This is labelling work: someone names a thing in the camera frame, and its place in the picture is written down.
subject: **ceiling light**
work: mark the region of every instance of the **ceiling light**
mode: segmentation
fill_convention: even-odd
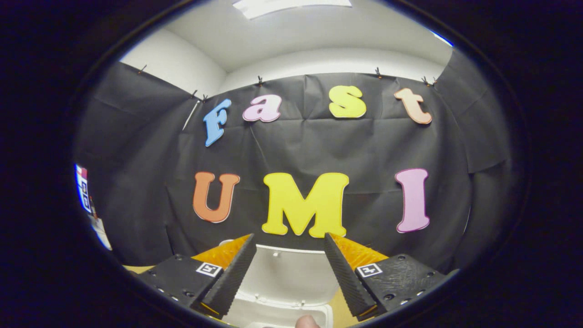
[[[453,44],[451,44],[451,42],[449,42],[448,40],[446,40],[446,39],[442,38],[442,37],[441,37],[439,34],[437,34],[437,33],[435,33],[435,32],[432,32],[432,33],[433,33],[433,35],[434,35],[436,38],[438,38],[438,39],[440,39],[441,41],[443,41],[443,42],[447,43],[447,44],[448,44],[448,46],[450,46],[450,47],[453,47],[453,46],[454,46]]]
[[[349,0],[241,0],[233,4],[247,19],[302,6],[352,7],[352,4]]]

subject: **pink letter i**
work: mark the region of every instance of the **pink letter i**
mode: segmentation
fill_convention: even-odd
[[[429,225],[425,215],[427,175],[424,169],[407,169],[395,174],[395,180],[403,186],[403,220],[397,224],[399,233],[421,230]]]

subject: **foam letter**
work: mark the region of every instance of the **foam letter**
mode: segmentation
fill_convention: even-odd
[[[362,91],[355,86],[337,85],[328,93],[328,108],[335,117],[361,117],[366,113],[366,104],[360,99]]]
[[[217,207],[216,210],[211,210],[206,206],[209,185],[215,179],[215,175],[209,172],[198,172],[194,176],[194,179],[196,180],[194,196],[192,197],[194,213],[196,213],[199,218],[213,223],[219,223],[226,220],[231,212],[233,188],[239,183],[239,176],[226,174],[219,177],[219,181],[223,183],[223,188],[220,192],[219,207]]]
[[[269,187],[269,212],[264,232],[285,235],[285,212],[291,229],[296,235],[304,233],[314,213],[316,220],[309,231],[314,238],[324,238],[327,232],[346,235],[342,226],[342,196],[348,185],[348,176],[342,173],[324,173],[318,177],[308,197],[304,199],[292,176],[287,173],[271,173],[265,176]]]
[[[409,88],[401,89],[395,92],[395,98],[403,100],[405,110],[409,117],[419,124],[431,123],[431,114],[424,113],[419,106],[423,102],[423,98],[419,95],[414,95]]]
[[[245,109],[243,119],[245,121],[273,122],[281,115],[279,105],[282,104],[282,98],[278,95],[259,96],[251,101],[253,106]]]
[[[231,106],[231,100],[225,99],[202,119],[206,123],[205,145],[207,147],[223,135],[224,130],[219,124],[224,125],[227,122],[227,111],[225,109],[229,108],[229,106]]]
[[[399,233],[421,230],[429,225],[425,215],[425,186],[427,171],[408,169],[395,174],[403,186],[403,220],[397,225]]]

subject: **black textured pad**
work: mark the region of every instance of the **black textured pad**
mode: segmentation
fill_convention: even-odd
[[[136,276],[157,293],[190,307],[205,296],[222,273],[219,266],[176,254]]]
[[[399,254],[358,267],[354,272],[383,308],[379,311],[388,312],[414,303],[445,283],[457,271],[445,276],[409,255]]]
[[[340,289],[352,316],[358,317],[375,306],[376,302],[368,294],[366,289],[364,289],[358,277],[352,272],[344,255],[342,255],[342,252],[328,233],[324,237],[324,252],[330,262],[332,271],[334,271],[336,280],[338,280],[338,284],[340,285]]]
[[[239,252],[237,252],[233,258],[233,261],[231,261],[231,264],[229,264],[227,270],[225,270],[221,278],[202,300],[202,303],[211,310],[200,304],[196,305],[200,306],[200,308],[197,307],[198,310],[202,310],[218,319],[221,319],[229,312],[235,294],[237,293],[239,286],[241,286],[241,282],[247,273],[247,269],[249,269],[251,260],[253,260],[255,252],[257,251],[257,246],[255,245],[253,237],[254,235],[251,234],[251,236],[247,238]]]

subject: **yellow letter m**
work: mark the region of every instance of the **yellow letter m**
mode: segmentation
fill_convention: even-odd
[[[310,236],[324,238],[327,232],[345,236],[342,226],[342,196],[348,185],[348,176],[342,173],[324,173],[318,177],[308,197],[304,199],[293,177],[287,173],[271,173],[265,176],[269,187],[269,211],[264,232],[285,235],[283,213],[296,235],[304,233],[316,214]]]

